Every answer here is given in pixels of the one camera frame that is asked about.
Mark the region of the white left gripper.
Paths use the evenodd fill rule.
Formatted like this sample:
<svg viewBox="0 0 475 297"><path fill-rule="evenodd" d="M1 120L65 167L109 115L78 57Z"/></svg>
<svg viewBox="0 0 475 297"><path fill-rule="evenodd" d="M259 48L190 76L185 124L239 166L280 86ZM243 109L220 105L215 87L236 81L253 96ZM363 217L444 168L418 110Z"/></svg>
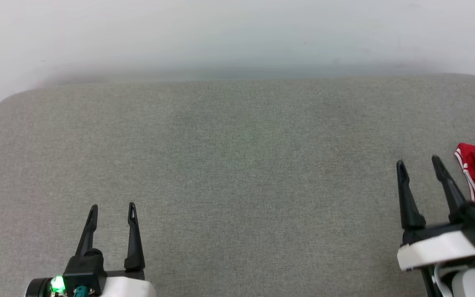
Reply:
<svg viewBox="0 0 475 297"><path fill-rule="evenodd" d="M92 205L80 237L75 256L101 257L103 254L94 248L94 232L98 223L98 205ZM128 207L129 238L125 270L109 271L101 297L156 297L156 290L145 278L146 267L143 243L140 235L137 209L133 202Z"/></svg>

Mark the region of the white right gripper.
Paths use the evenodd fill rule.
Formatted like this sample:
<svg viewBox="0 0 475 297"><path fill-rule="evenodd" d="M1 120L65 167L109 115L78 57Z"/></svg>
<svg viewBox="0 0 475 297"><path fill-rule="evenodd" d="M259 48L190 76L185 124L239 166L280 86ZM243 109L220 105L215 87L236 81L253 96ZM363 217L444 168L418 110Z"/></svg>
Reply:
<svg viewBox="0 0 475 297"><path fill-rule="evenodd" d="M464 197L439 156L433 155L431 160L444 190L450 223L426 225L411 192L407 168L402 160L398 160L396 173L403 235L397 261L403 272L475 257L475 243L463 232L463 215L475 207L475 202Z"/></svg>

